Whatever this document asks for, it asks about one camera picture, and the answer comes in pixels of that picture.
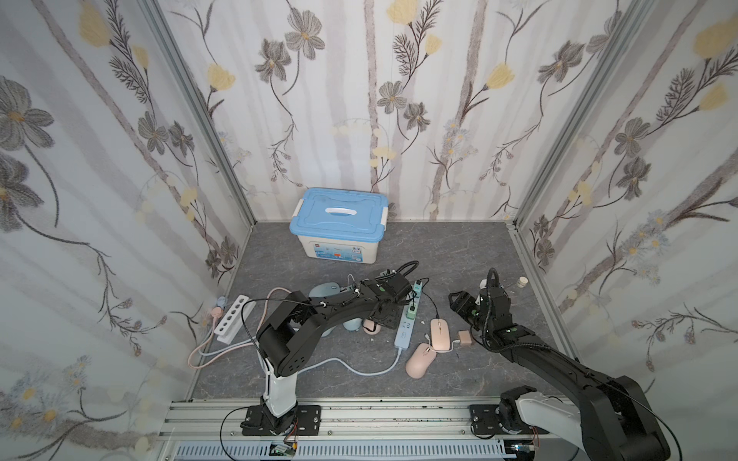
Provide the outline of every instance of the mounting plate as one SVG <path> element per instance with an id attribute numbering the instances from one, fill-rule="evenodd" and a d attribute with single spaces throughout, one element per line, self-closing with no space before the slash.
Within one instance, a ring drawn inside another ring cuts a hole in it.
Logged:
<path id="1" fill-rule="evenodd" d="M 476 435 L 508 434 L 497 419 L 497 405 L 469 405 L 469 412 L 472 414 L 472 428 Z M 540 427 L 536 427 L 536 430 L 539 434 L 548 434 L 548 431 Z M 520 434 L 533 435 L 533 429 L 526 426 L 518 433 Z"/>
<path id="2" fill-rule="evenodd" d="M 292 416 L 289 417 L 290 423 L 279 418 L 279 426 L 285 427 L 284 431 L 275 430 L 269 419 L 265 417 L 263 405 L 250 406 L 246 410 L 246 419 L 241 423 L 241 433 L 245 436 L 271 436 L 282 435 L 285 432 L 292 431 Z M 318 435 L 320 430 L 320 405 L 297 405 L 294 416 L 297 418 L 296 435 Z"/>

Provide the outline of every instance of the wall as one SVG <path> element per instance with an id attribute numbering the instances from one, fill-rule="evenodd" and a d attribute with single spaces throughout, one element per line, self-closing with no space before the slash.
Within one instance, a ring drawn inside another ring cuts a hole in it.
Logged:
<path id="1" fill-rule="evenodd" d="M 583 361 L 688 460 L 738 448 L 737 71 L 735 3 L 658 2 L 521 226 Z"/>
<path id="2" fill-rule="evenodd" d="M 4 1 L 0 44 L 2 457 L 146 459 L 247 227 L 135 2 Z"/>
<path id="3" fill-rule="evenodd" d="M 336 187 L 460 221 L 514 215 L 628 4 L 159 3 L 258 219 Z"/>

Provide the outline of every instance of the white power strip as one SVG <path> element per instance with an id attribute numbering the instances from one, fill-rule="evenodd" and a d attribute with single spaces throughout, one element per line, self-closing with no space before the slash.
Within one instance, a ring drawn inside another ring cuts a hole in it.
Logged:
<path id="1" fill-rule="evenodd" d="M 249 301 L 248 296 L 243 294 L 238 295 L 230 309 L 223 315 L 221 322 L 215 328 L 215 334 L 218 335 L 218 341 L 230 344 L 235 338 L 236 333 L 241 329 L 244 324 L 241 322 L 241 310 L 246 306 L 246 312 L 244 312 L 244 318 L 247 318 L 251 311 L 256 306 L 256 301 Z"/>

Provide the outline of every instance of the pink mouse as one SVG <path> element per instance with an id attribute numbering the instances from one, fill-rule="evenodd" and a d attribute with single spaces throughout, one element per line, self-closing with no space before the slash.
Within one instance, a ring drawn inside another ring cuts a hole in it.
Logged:
<path id="1" fill-rule="evenodd" d="M 436 353 L 430 344 L 422 343 L 415 349 L 413 356 L 405 364 L 405 371 L 411 378 L 420 379 L 425 376 L 431 362 L 435 360 Z"/>

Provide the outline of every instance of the pink computer mouse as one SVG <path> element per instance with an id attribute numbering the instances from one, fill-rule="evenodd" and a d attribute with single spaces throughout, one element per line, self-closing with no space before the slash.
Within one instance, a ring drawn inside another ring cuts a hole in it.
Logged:
<path id="1" fill-rule="evenodd" d="M 443 319 L 430 321 L 430 344 L 435 350 L 448 350 L 451 348 L 449 337 L 449 324 Z"/>
<path id="2" fill-rule="evenodd" d="M 435 356 L 436 353 L 431 349 L 430 344 L 422 343 L 415 349 L 413 356 L 405 364 L 405 371 L 411 378 L 420 379 L 425 376 L 425 372 Z"/>

